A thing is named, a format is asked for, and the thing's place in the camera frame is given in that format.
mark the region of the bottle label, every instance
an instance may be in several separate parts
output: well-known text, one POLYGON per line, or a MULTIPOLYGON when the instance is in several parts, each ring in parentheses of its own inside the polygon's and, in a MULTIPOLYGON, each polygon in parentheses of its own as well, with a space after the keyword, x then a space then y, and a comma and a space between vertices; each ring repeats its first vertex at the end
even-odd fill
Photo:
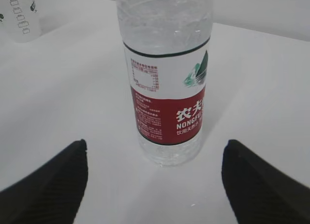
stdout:
POLYGON ((160 56, 125 45, 125 57, 140 134, 160 145, 192 139, 202 127, 208 41, 160 56))

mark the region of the red label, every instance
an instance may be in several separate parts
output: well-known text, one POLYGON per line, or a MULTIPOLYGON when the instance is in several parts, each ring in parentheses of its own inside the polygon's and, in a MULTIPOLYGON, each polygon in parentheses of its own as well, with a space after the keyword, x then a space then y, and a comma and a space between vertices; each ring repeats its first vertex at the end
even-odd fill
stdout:
POLYGON ((202 127, 203 88, 193 97, 172 100, 143 96, 131 88, 137 128, 149 141, 176 145, 193 138, 202 127))

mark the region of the black rubber pad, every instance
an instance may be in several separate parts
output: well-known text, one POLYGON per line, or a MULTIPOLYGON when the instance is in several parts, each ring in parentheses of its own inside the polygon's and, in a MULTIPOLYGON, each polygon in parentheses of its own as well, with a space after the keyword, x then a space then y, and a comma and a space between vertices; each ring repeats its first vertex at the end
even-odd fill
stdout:
POLYGON ((236 140, 225 148, 222 179, 239 224, 310 224, 310 189, 236 140))
POLYGON ((74 142, 1 192, 0 224, 72 224, 88 180, 86 150, 84 140, 74 142))

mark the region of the nutrition facts table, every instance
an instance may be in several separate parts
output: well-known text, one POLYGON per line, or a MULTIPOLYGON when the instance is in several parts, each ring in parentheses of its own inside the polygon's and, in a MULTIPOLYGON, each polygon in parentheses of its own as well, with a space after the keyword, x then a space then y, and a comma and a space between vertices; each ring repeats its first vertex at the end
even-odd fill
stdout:
POLYGON ((131 60, 134 81, 140 88, 156 92, 159 89, 158 70, 156 66, 141 64, 131 60))

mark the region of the green mountain logo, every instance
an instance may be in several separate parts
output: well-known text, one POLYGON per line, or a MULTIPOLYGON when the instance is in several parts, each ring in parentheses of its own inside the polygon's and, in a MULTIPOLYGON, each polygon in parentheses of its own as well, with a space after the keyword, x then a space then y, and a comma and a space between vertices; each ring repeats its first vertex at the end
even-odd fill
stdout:
POLYGON ((208 51, 205 52, 201 64, 197 63, 192 69, 188 77, 185 79, 184 84, 186 87, 193 87, 203 85, 207 76, 209 55, 208 51))

